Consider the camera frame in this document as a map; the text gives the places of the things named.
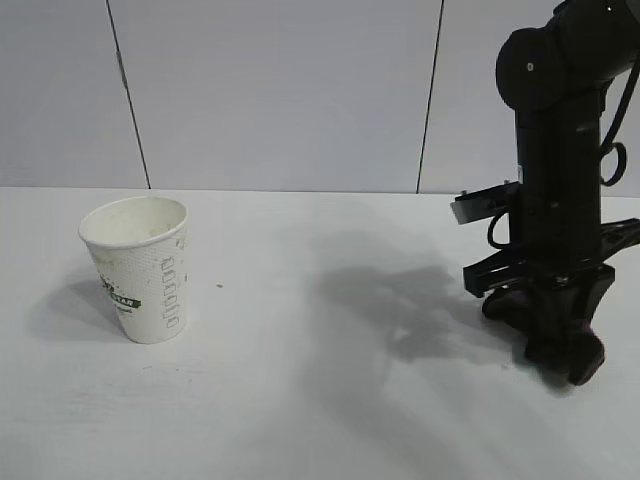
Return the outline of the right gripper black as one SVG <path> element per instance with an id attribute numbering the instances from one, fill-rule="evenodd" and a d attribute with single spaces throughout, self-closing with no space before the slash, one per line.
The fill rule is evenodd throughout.
<path id="1" fill-rule="evenodd" d="M 601 225 L 599 249 L 575 258 L 553 253 L 531 253 L 523 248 L 500 250 L 463 268 L 464 288 L 477 298 L 498 287 L 535 278 L 573 277 L 598 267 L 621 250 L 639 244 L 639 220 Z M 572 385 L 584 385 L 605 361 L 605 347 L 592 329 L 598 305 L 614 282 L 613 272 L 595 272 L 579 285 L 569 327 L 569 373 Z M 547 291 L 529 294 L 529 327 L 524 356 L 547 370 L 566 370 L 568 340 L 554 296 Z"/>

